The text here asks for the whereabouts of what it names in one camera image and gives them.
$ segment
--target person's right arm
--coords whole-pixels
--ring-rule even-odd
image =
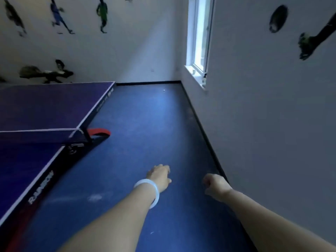
[[[233,190],[222,176],[207,174],[203,182],[207,195],[235,212],[259,252],[336,252],[332,244]]]

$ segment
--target blue floor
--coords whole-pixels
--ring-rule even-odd
[[[24,251],[55,251],[113,207],[157,164],[173,180],[149,211],[138,252],[254,251],[239,221],[204,195],[217,173],[180,84],[117,86],[91,127],[112,135],[70,169],[28,227]]]

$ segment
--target light blue bracelet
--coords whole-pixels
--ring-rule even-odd
[[[148,183],[148,184],[151,184],[155,187],[155,191],[156,191],[156,198],[154,200],[154,202],[152,203],[152,205],[149,207],[149,209],[153,208],[159,201],[159,197],[160,197],[160,193],[159,193],[159,190],[158,190],[158,187],[156,186],[155,182],[153,182],[152,180],[150,179],[142,179],[142,180],[139,180],[138,182],[136,182],[136,184],[134,185],[134,188],[136,188],[137,186],[139,186],[140,184],[142,183]]]

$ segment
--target wall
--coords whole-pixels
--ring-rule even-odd
[[[21,17],[27,37],[19,37],[0,12],[0,76],[15,84],[41,83],[20,79],[24,65],[56,69],[55,59],[75,73],[65,82],[146,82],[180,80],[181,0],[104,0],[107,34],[100,32],[99,0],[55,0],[68,27],[76,34],[57,34],[50,0],[9,0]]]
[[[289,16],[273,34],[281,4]],[[336,0],[215,5],[208,91],[185,69],[182,77],[230,183],[336,244],[336,33],[306,61],[298,46],[302,32],[326,25]]]

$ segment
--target baseboard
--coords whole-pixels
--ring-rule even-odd
[[[154,84],[180,84],[181,80],[153,81],[153,82],[124,82],[117,83],[117,86],[133,86],[133,85],[154,85]]]
[[[195,118],[196,118],[196,121],[197,121],[197,123],[198,123],[198,126],[199,126],[200,129],[201,129],[201,133],[202,133],[202,135],[203,135],[203,138],[204,138],[204,140],[205,140],[205,143],[207,144],[207,146],[208,146],[208,148],[209,148],[209,150],[210,150],[211,156],[212,156],[213,160],[215,161],[216,168],[217,168],[218,172],[221,174],[221,176],[223,176],[223,177],[225,178],[225,180],[229,183],[228,178],[226,177],[225,172],[224,172],[224,170],[223,170],[221,164],[219,163],[218,157],[216,156],[216,153],[215,153],[215,151],[213,150],[213,148],[212,148],[212,146],[211,146],[211,144],[210,144],[210,141],[209,141],[209,139],[208,139],[208,136],[207,136],[207,134],[205,133],[205,131],[204,131],[204,129],[203,129],[203,126],[202,126],[202,124],[201,124],[201,122],[200,122],[200,120],[199,120],[199,118],[198,118],[198,116],[197,116],[197,114],[196,114],[196,111],[195,111],[193,105],[191,104],[191,101],[190,101],[190,98],[189,98],[189,96],[188,96],[188,94],[187,94],[187,91],[186,91],[186,89],[184,88],[184,86],[183,86],[182,83],[181,83],[181,85],[182,85],[183,91],[184,91],[184,93],[185,93],[185,96],[186,96],[187,99],[188,99],[189,105],[191,106],[192,112],[194,113],[194,116],[195,116]]]

